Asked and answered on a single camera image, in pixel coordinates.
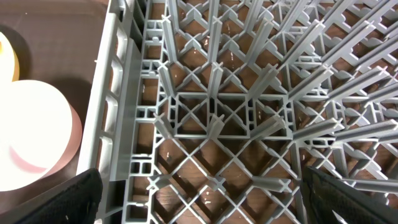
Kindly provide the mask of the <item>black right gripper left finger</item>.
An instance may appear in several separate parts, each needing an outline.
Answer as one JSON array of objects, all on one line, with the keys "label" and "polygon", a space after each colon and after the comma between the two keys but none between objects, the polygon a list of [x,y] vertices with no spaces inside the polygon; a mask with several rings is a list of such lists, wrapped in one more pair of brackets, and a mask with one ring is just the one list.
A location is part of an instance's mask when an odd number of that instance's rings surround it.
[{"label": "black right gripper left finger", "polygon": [[1,224],[94,223],[103,182],[91,168],[1,214]]}]

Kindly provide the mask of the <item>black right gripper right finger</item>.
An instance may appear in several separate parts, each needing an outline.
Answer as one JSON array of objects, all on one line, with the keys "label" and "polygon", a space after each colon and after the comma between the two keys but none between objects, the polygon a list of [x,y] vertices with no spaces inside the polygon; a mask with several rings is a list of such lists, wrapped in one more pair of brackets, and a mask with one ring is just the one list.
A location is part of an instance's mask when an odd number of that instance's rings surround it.
[{"label": "black right gripper right finger", "polygon": [[309,166],[300,191],[309,223],[397,223],[396,209],[364,193],[396,194],[396,180],[336,179]]}]

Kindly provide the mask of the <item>yellow plate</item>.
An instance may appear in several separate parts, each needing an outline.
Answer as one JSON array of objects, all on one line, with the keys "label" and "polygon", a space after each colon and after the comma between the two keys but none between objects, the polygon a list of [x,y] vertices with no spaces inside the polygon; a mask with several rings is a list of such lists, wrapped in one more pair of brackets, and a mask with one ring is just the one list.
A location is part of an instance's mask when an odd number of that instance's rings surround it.
[{"label": "yellow plate", "polygon": [[18,81],[19,79],[19,60],[10,41],[1,33],[1,84]]}]

